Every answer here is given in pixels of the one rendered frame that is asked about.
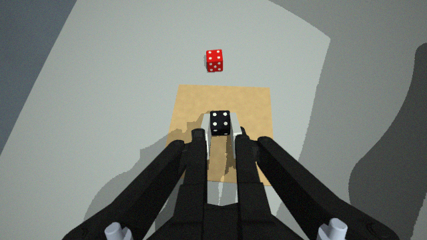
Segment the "tan mat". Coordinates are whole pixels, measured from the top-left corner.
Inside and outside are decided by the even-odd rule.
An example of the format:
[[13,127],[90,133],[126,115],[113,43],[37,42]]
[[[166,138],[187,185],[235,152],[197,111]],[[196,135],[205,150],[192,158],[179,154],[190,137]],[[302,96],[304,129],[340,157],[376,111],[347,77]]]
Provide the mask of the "tan mat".
[[[191,131],[201,128],[211,111],[236,113],[251,140],[274,139],[269,87],[179,85],[165,147],[175,140],[190,143]],[[231,135],[211,136],[207,180],[237,183]]]

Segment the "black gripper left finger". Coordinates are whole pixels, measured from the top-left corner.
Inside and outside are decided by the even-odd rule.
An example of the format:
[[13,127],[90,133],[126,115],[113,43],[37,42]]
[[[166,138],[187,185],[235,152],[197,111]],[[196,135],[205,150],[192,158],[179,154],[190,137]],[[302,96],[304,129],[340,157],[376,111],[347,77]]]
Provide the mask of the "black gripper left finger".
[[191,137],[190,143],[172,141],[111,204],[62,240],[143,240],[184,171],[165,240],[203,240],[210,113]]

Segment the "black die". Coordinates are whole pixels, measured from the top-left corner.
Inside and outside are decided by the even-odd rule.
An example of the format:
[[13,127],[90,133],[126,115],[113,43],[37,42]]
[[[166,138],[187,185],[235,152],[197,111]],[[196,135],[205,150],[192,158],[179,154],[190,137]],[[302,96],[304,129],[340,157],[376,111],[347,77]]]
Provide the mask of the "black die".
[[230,111],[210,112],[211,135],[230,135]]

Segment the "red die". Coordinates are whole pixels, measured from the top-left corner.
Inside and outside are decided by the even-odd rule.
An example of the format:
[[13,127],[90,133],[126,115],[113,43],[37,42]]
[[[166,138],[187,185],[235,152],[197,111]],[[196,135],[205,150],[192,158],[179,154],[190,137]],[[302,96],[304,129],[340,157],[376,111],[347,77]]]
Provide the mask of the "red die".
[[208,72],[223,71],[222,50],[206,51]]

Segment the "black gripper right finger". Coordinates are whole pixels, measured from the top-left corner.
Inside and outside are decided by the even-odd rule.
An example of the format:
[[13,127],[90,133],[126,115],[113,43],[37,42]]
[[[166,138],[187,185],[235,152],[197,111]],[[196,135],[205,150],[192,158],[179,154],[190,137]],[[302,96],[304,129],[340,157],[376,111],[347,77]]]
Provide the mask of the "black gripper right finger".
[[341,200],[272,138],[251,140],[236,113],[230,113],[230,126],[242,240],[280,240],[257,166],[309,240],[400,240]]

